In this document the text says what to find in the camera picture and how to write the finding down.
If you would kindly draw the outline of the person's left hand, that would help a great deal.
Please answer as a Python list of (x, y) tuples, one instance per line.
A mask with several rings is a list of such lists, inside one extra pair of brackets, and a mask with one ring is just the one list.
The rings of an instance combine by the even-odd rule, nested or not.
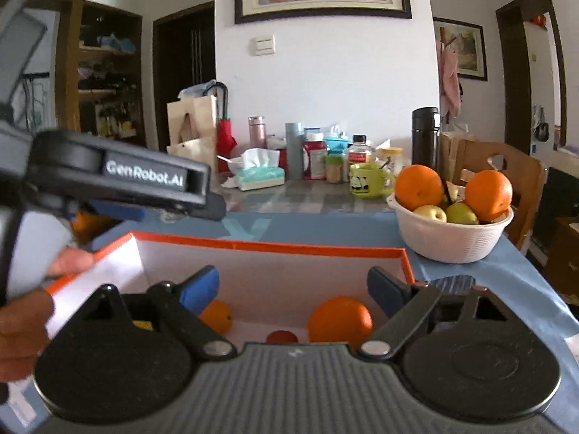
[[(90, 252), (64, 249), (48, 268), (49, 277), (75, 275), (95, 263)], [(1, 308), (1, 382), (27, 378), (50, 339), (46, 323), (54, 312), (51, 295), (39, 288)]]

